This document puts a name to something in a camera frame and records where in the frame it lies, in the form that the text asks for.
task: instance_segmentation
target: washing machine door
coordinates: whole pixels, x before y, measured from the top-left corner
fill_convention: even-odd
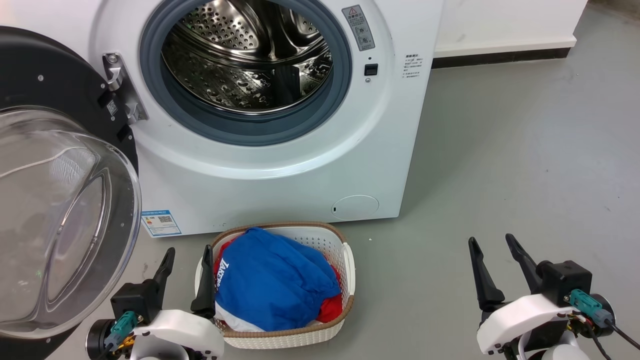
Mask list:
[[[140,224],[127,115],[65,46],[0,27],[0,348],[47,357],[109,295]]]

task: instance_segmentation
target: white wall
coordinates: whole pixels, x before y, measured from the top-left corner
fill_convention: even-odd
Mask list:
[[[575,45],[587,0],[445,0],[435,57]]]

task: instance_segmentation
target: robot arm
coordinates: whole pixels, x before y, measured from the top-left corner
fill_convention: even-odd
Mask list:
[[[225,341],[212,322],[215,314],[213,254],[207,245],[202,256],[198,295],[191,312],[162,310],[164,287],[173,268],[170,248],[153,279],[124,284],[111,298],[118,318],[98,320],[89,330],[86,349],[92,360],[217,360]],[[137,323],[130,324],[131,319]]]
[[[591,272],[573,261],[536,265],[513,235],[507,234],[506,241],[531,291],[512,302],[505,302],[493,283],[476,239],[468,242],[482,310],[477,331],[481,351],[504,354],[512,360],[588,360],[576,337],[597,340],[613,333],[608,324],[615,325],[609,303],[600,295],[588,295]],[[537,352],[527,357],[527,352],[533,351]]]

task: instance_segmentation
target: black baseboard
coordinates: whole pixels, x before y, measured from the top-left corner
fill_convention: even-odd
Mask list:
[[[508,53],[477,54],[464,56],[450,56],[448,58],[434,58],[431,64],[432,69],[444,67],[460,67],[471,65],[512,63],[516,61],[563,59],[569,55],[571,47],[560,49],[542,49],[527,51],[511,51]]]

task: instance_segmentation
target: teal connector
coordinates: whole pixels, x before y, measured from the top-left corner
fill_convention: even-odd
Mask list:
[[[138,317],[133,311],[127,311],[111,327],[111,334],[104,340],[104,348],[115,350],[138,324]]]
[[[599,327],[609,327],[605,323],[605,320],[607,319],[609,321],[613,321],[613,315],[602,309],[601,303],[582,290],[575,289],[571,291],[569,304],[582,311],[583,314],[592,319]]]

